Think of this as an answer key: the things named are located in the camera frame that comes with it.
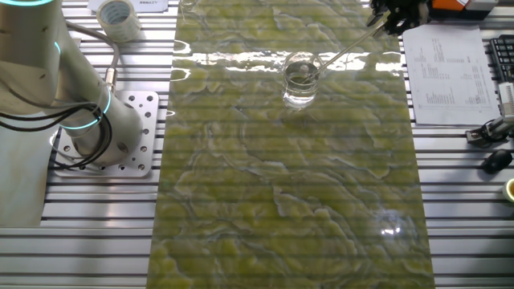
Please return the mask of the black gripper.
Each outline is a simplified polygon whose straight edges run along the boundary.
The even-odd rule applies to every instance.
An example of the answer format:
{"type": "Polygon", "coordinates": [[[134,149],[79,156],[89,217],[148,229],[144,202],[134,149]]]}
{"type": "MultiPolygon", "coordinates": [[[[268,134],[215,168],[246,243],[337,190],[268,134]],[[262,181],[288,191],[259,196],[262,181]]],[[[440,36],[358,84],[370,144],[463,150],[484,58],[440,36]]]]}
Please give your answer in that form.
{"type": "Polygon", "coordinates": [[[419,20],[427,20],[429,7],[427,0],[372,0],[372,14],[367,20],[367,27],[374,26],[386,11],[391,14],[385,21],[383,30],[387,35],[399,36],[405,31],[420,26],[419,20]]]}

